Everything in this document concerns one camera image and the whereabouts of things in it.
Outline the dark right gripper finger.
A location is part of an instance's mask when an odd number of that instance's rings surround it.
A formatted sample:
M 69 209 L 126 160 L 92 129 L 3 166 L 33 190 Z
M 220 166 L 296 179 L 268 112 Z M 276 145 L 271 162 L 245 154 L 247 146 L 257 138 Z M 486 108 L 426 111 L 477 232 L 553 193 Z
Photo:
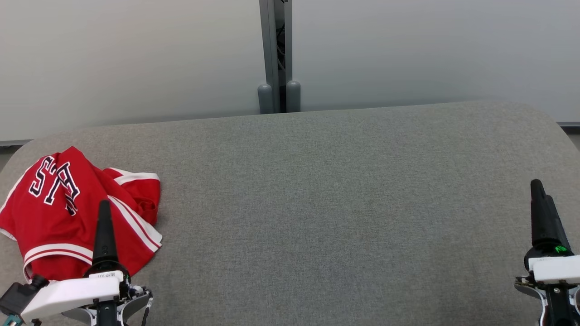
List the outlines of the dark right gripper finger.
M 542 182 L 534 179 L 531 181 L 531 244 L 536 247 L 555 243 L 556 240 L 550 196 L 546 194 Z
M 557 239 L 556 252 L 557 253 L 572 253 L 571 245 L 567 239 L 566 232 L 564 231 L 559 213 L 555 206 L 555 202 L 552 196 L 546 196 L 547 209 L 549 215 L 549 221 L 551 228 L 554 231 L 555 239 Z

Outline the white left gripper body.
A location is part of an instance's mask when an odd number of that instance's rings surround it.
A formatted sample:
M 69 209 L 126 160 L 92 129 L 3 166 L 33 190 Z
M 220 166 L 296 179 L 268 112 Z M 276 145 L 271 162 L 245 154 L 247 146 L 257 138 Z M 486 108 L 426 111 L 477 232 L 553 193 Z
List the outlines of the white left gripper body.
M 124 326 L 143 310 L 145 326 L 153 305 L 153 292 L 133 285 L 122 264 L 91 266 L 83 278 L 52 282 L 25 306 L 25 323 L 62 314 L 89 326 Z

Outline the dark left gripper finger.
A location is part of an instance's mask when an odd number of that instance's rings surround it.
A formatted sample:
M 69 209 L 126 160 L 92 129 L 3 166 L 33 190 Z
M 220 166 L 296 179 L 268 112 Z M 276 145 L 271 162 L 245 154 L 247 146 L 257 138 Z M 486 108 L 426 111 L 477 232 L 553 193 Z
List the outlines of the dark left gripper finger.
M 111 206 L 109 200 L 103 200 L 99 203 L 92 264 L 112 266 L 118 262 Z

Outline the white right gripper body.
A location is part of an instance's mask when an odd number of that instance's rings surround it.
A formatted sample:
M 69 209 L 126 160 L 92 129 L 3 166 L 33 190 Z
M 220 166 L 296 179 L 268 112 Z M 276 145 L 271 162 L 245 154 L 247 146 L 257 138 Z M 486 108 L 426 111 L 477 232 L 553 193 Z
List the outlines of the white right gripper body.
M 514 288 L 540 301 L 537 326 L 578 326 L 579 256 L 526 257 L 524 262 L 528 275 L 516 277 Z

